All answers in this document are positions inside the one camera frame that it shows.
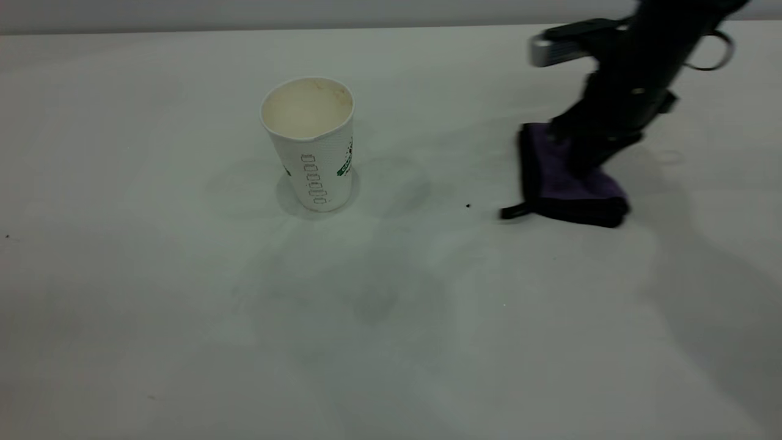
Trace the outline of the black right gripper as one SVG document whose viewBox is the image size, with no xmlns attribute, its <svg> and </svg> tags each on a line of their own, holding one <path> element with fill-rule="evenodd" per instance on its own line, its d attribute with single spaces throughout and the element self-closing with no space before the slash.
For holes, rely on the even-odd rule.
<svg viewBox="0 0 782 440">
<path fill-rule="evenodd" d="M 581 105 L 548 123 L 550 140 L 571 138 L 572 174 L 582 178 L 640 142 L 702 37 L 746 3 L 640 2 L 615 52 L 601 62 L 590 81 Z"/>
</svg>

